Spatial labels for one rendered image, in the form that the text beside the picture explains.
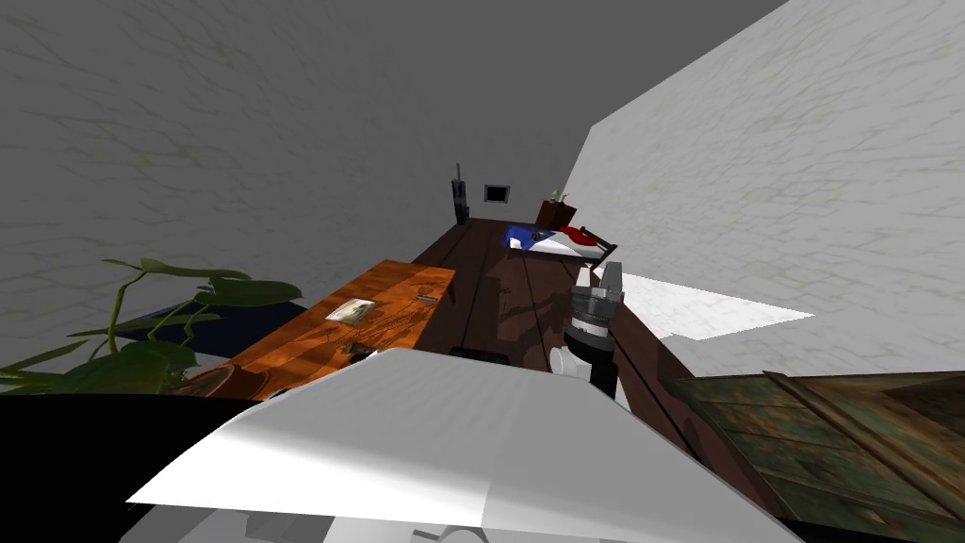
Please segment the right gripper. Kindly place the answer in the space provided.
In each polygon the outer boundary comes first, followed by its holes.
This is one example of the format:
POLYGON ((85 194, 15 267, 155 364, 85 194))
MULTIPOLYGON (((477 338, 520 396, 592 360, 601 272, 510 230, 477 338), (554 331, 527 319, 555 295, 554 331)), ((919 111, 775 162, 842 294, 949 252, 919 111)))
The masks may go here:
POLYGON ((577 329, 607 329, 624 304, 624 272, 620 262, 605 264, 599 288, 592 288, 593 277, 590 266, 580 267, 576 286, 571 289, 571 323, 577 329))

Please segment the bed with blue red bedding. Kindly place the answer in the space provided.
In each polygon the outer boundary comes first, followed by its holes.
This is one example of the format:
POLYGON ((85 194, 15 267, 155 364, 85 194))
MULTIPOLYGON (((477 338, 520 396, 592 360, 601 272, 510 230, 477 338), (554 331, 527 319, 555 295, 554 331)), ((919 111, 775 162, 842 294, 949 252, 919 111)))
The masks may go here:
POLYGON ((554 231, 522 224, 507 226, 499 244, 523 253, 577 257, 593 262, 594 266, 606 260, 617 246, 584 227, 554 231))

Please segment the dark brown nightstand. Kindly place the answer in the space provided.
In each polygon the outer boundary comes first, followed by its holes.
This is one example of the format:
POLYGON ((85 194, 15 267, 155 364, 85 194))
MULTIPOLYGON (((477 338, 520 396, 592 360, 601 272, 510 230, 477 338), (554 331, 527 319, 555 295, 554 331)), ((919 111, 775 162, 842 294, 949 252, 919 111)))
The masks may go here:
POLYGON ((540 229, 562 231, 573 219, 576 208, 565 202, 567 194, 554 190, 542 202, 534 225, 540 229))

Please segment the orange wooden table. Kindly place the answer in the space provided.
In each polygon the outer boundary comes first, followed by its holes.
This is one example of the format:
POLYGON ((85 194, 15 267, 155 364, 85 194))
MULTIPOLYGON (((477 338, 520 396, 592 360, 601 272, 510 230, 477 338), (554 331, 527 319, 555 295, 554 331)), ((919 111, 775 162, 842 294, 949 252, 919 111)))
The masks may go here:
POLYGON ((349 365, 359 346, 412 349, 454 277, 449 269, 385 260, 309 307, 292 321, 190 380, 197 397, 266 400, 349 365), (438 298, 437 303, 416 300, 438 298), (352 298, 377 305, 357 325, 326 317, 352 298))

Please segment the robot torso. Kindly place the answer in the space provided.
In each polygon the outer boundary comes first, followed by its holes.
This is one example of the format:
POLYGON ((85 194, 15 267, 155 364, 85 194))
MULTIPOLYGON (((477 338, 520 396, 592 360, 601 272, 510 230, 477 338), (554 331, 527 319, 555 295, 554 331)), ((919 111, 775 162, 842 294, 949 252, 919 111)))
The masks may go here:
POLYGON ((584 380, 406 349, 251 406, 132 501, 625 543, 802 543, 584 380))

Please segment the pale book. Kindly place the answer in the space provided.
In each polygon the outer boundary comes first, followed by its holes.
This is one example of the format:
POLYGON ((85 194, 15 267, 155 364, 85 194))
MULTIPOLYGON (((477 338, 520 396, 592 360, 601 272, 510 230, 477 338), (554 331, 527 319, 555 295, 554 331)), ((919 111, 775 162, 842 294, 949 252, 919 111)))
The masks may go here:
POLYGON ((377 303, 375 301, 352 298, 329 313, 326 320, 355 326, 364 319, 376 305, 377 303))

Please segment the dark blue sofa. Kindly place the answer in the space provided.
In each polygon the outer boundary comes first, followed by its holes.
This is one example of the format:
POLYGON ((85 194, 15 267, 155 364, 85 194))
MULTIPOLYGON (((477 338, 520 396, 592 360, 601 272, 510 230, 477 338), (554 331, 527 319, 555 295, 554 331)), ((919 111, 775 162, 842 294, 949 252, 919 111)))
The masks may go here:
MULTIPOLYGON (((191 302, 178 311, 175 317, 187 317, 200 308, 200 304, 191 302)), ((206 312, 219 315, 220 318, 214 321, 195 321, 192 324, 195 337, 188 346, 199 354, 230 359, 306 310, 306 307, 293 302, 259 307, 212 306, 206 312)), ((184 324, 168 324, 162 327, 156 336, 163 341, 182 342, 186 339, 183 326, 184 324)), ((145 340, 148 332, 149 329, 119 332, 118 337, 145 340)))

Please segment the green potted plant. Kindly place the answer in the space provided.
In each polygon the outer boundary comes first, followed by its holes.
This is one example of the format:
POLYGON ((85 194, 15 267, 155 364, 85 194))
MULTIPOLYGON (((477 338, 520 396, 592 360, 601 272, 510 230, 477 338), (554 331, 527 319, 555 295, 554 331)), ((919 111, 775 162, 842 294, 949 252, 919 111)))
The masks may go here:
POLYGON ((135 276, 116 290, 105 328, 76 333, 68 345, 0 367, 0 395, 187 391, 191 384, 186 374, 198 365, 196 353, 189 346, 195 337, 194 326, 217 320, 219 315, 213 308, 263 307, 303 297, 303 291, 292 284, 256 280, 242 271, 177 267, 150 258, 143 258, 133 268, 135 276), (199 308, 186 315, 180 304, 160 318, 121 323, 128 288, 149 275, 201 280, 191 299, 199 308), (83 364, 63 374, 33 370, 37 364, 73 353, 93 335, 104 340, 83 364))

